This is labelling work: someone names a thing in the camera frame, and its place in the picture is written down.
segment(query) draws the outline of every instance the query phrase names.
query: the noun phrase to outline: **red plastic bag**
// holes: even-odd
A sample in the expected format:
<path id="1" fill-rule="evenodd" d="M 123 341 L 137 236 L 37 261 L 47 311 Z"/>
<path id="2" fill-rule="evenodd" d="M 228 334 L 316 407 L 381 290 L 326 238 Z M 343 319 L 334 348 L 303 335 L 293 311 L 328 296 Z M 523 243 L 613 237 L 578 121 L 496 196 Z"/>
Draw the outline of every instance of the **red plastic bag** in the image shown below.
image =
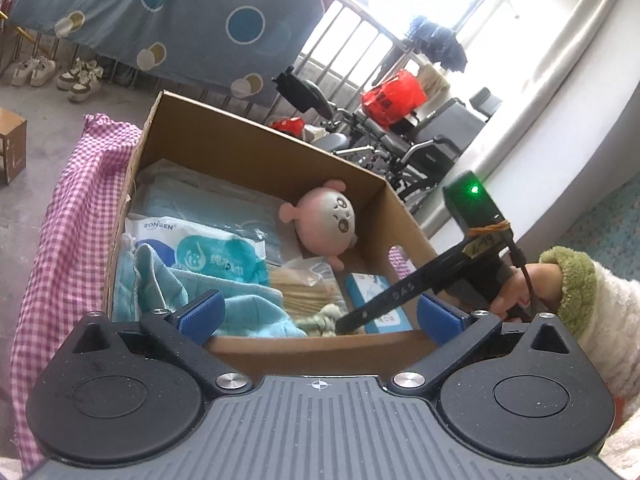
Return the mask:
<path id="1" fill-rule="evenodd" d="M 420 82 L 407 70 L 362 94 L 362 108 L 383 128 L 397 123 L 405 115 L 427 102 Z"/>
<path id="2" fill-rule="evenodd" d="M 297 139 L 302 138 L 302 130 L 305 128 L 305 120 L 302 117 L 292 117 L 290 119 L 282 119 L 271 123 L 274 130 L 290 134 Z"/>

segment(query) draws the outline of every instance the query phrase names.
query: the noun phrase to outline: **hanging clothes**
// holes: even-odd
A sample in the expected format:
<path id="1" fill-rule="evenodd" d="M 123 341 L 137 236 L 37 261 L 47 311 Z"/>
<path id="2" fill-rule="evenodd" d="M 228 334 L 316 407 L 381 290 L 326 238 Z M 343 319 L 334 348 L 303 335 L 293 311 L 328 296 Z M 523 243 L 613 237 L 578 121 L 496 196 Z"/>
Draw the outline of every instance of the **hanging clothes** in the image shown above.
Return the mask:
<path id="1" fill-rule="evenodd" d="M 415 49 L 432 63 L 440 63 L 441 67 L 452 72 L 465 71 L 465 49 L 450 28 L 430 22 L 424 16 L 417 16 L 412 20 L 406 36 L 414 43 Z"/>
<path id="2" fill-rule="evenodd" d="M 465 49 L 458 43 L 456 33 L 450 28 L 430 22 L 424 16 L 412 19 L 403 43 L 416 52 L 424 54 L 433 64 L 440 63 L 440 66 L 445 70 L 465 71 Z M 391 48 L 383 59 L 380 71 L 371 83 L 372 86 L 380 83 L 382 78 L 400 60 L 402 54 L 404 54 L 402 48 L 398 46 Z"/>

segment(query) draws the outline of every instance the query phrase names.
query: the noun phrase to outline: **wheelchair armrest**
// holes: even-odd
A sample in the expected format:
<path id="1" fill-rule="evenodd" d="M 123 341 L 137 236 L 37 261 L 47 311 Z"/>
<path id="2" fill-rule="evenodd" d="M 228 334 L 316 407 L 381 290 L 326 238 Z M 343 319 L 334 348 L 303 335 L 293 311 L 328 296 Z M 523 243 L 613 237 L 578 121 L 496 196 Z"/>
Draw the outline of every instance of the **wheelchair armrest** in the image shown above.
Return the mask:
<path id="1" fill-rule="evenodd" d="M 460 148 L 456 146 L 456 143 L 449 139 L 449 137 L 445 137 L 444 135 L 436 135 L 435 137 L 433 137 L 433 142 L 435 142 L 436 144 L 444 144 L 457 156 L 462 156 L 463 151 L 460 150 Z"/>
<path id="2" fill-rule="evenodd" d="M 419 152 L 421 149 L 426 148 L 427 146 L 431 146 L 432 144 L 436 144 L 435 139 L 425 140 L 424 142 L 413 144 L 400 159 L 400 162 L 402 164 L 406 164 L 414 153 Z"/>

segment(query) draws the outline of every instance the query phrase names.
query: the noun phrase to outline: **pink plush toy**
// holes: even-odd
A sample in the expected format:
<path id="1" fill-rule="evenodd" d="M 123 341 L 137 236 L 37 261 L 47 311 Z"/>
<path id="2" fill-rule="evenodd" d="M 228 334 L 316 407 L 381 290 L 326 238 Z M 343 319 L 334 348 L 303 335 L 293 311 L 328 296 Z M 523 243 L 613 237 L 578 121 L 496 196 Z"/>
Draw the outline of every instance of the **pink plush toy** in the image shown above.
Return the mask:
<path id="1" fill-rule="evenodd" d="M 328 180 L 303 196 L 298 206 L 282 204 L 278 216 L 285 224 L 292 220 L 302 244 L 313 254 L 326 256 L 333 270 L 344 270 L 338 258 L 356 243 L 356 219 L 351 202 L 342 193 L 341 180 Z"/>

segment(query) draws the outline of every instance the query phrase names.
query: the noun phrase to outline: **human hand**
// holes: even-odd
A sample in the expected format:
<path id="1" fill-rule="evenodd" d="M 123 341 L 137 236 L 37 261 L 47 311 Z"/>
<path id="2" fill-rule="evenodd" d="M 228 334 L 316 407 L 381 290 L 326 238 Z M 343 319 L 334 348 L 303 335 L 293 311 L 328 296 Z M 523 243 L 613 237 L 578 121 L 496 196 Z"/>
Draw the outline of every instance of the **human hand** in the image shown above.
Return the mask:
<path id="1" fill-rule="evenodd" d="M 527 271 L 533 290 L 553 312 L 557 312 L 562 300 L 562 270 L 556 264 L 529 264 Z M 516 303 L 528 304 L 531 298 L 527 282 L 520 269 L 500 289 L 491 304 L 490 311 L 505 320 L 507 311 Z"/>

